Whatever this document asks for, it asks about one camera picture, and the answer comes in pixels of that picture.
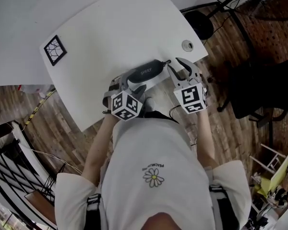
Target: wooden floor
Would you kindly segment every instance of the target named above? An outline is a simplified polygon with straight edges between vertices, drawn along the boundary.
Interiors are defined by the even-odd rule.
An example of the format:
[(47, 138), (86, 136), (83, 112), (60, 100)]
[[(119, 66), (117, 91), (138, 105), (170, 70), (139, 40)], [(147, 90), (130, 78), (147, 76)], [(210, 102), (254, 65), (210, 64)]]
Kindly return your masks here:
[[(200, 11), (207, 14), (213, 8), (213, 6), (206, 7)], [(229, 14), (226, 12), (217, 13), (211, 19), (215, 29), (228, 16)], [(239, 16), (239, 18), (259, 53), (274, 62), (288, 59), (288, 22), (262, 22), (250, 20), (246, 16)], [(227, 79), (227, 69), (224, 61), (230, 61), (233, 66), (237, 66), (249, 57), (246, 43), (231, 18), (228, 18), (224, 26), (203, 43), (205, 43), (209, 56), (196, 64), (202, 69), (206, 78), (213, 76), (219, 80), (225, 80)], [(147, 92), (148, 96), (155, 99), (159, 106), (158, 110), (166, 115), (170, 108), (178, 105), (173, 89), (173, 83), (167, 79)], [(226, 95), (227, 90), (224, 86), (209, 84), (208, 112), (217, 160), (219, 163), (242, 160), (249, 178), (253, 169), (249, 155), (256, 156), (260, 153), (259, 144), (261, 142), (268, 144), (268, 129), (264, 127), (258, 130), (255, 123), (250, 122), (248, 118), (236, 119), (231, 105), (228, 105), (224, 112), (218, 113), (216, 108), (224, 102)], [(39, 99), (38, 95), (17, 91), (16, 86), (0, 87), (0, 124), (15, 119), (23, 125), (38, 104)], [(176, 108), (174, 118), (185, 127), (193, 144), (197, 137), (197, 115), (186, 115), (184, 111)], [(58, 93), (55, 93), (34, 116), (25, 132), (36, 150), (54, 154), (82, 170), (84, 160), (100, 124), (101, 122), (98, 122), (86, 131), (80, 132)], [(288, 116), (284, 121), (275, 124), (274, 141), (275, 148), (281, 149), (285, 154), (288, 152)], [(40, 156), (55, 171), (62, 166), (58, 160), (45, 155)], [(66, 171), (75, 172), (68, 167), (66, 167)]]

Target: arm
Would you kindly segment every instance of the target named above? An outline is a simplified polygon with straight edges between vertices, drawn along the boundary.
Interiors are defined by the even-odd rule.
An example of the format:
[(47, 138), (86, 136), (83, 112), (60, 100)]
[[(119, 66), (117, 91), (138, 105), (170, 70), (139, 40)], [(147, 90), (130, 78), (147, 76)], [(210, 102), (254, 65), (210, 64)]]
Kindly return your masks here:
[(81, 176), (91, 181), (95, 186), (98, 186), (100, 168), (106, 160), (112, 131), (117, 122), (118, 119), (115, 116), (106, 114), (86, 157)]
[(218, 163), (215, 161), (215, 146), (207, 109), (197, 113), (197, 130), (197, 159), (204, 168), (210, 166), (214, 169)]

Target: daisy print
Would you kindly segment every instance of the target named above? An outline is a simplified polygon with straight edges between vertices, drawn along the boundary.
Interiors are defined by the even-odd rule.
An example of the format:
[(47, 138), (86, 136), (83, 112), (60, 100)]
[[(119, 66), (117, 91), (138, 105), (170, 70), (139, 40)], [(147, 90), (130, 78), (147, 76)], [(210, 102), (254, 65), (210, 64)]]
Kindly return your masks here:
[(150, 187), (158, 187), (164, 182), (164, 179), (158, 176), (158, 174), (159, 174), (158, 169), (149, 169), (148, 171), (145, 172), (143, 178), (147, 183), (149, 183)]

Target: sneaker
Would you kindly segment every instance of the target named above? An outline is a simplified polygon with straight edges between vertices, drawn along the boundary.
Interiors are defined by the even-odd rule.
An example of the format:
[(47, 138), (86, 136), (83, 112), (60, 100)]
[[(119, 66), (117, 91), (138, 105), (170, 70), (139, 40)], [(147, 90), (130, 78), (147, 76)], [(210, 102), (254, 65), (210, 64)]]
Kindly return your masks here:
[(147, 97), (144, 102), (144, 111), (146, 113), (153, 112), (155, 110), (156, 103), (152, 97)]

